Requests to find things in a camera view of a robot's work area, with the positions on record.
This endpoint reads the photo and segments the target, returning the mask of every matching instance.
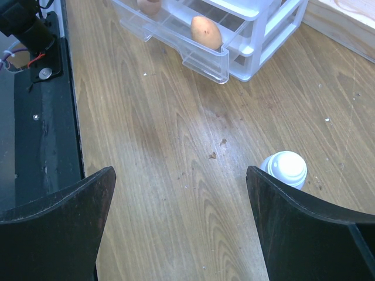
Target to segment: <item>black bracket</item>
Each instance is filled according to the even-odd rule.
[[[44,24],[51,31],[54,41],[52,45],[48,48],[41,59],[35,61],[30,66],[31,81],[33,83],[38,83],[60,76],[63,72],[62,69],[62,56],[59,46],[60,40],[60,28],[59,19],[55,12],[49,12],[46,19],[44,19]],[[32,54],[30,56],[31,60],[38,57],[39,54]]]

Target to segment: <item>white plastic container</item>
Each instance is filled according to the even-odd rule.
[[[282,151],[267,157],[260,169],[299,190],[304,186],[307,176],[306,162],[291,151]]]
[[[162,0],[155,16],[137,0],[112,0],[121,24],[144,41],[155,37],[176,49],[182,64],[223,84],[229,74],[248,81],[301,24],[308,0]],[[223,45],[211,50],[192,40],[194,16],[214,21]]]

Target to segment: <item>black mount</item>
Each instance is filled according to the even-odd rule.
[[[45,81],[39,77],[39,73],[45,69],[49,68],[52,72],[48,79],[57,77],[62,74],[62,58],[61,50],[59,46],[60,39],[60,28],[59,19],[55,12],[50,12],[47,14],[46,19],[44,19],[44,25],[49,29],[54,37],[52,45],[46,51],[46,55],[41,59],[37,60],[30,66],[31,81],[33,83]],[[39,54],[32,54],[31,59],[35,59]]]

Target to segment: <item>wire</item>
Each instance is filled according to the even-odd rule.
[[[42,7],[40,6],[40,0],[37,0],[37,14],[39,15],[39,19],[43,19]]]
[[[16,49],[16,50],[11,51],[11,53],[15,54],[15,53],[18,53],[18,52],[24,52],[24,51],[27,51],[27,48]],[[0,60],[0,71],[2,70],[2,67],[4,66],[6,60],[7,60],[8,57],[10,57],[10,56],[11,56],[11,54],[7,53],[7,54],[4,55],[4,57]]]
[[[41,59],[42,57],[44,57],[45,55],[46,55],[46,54],[39,53],[39,55],[38,55],[35,59],[31,60],[31,61],[28,63],[28,68],[30,68],[30,66],[31,66],[32,63],[36,62],[37,60],[40,60],[40,59]]]
[[[48,9],[49,7],[52,6],[54,0],[49,0],[48,3],[47,3],[47,5],[46,5],[45,7],[41,6],[41,5],[39,4],[39,1],[40,1],[40,0],[38,0],[38,2],[37,2],[37,5],[38,5],[39,8],[41,8],[41,9]]]

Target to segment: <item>wooden baseboard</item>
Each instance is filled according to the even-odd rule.
[[[304,22],[375,63],[374,0],[310,0]]]

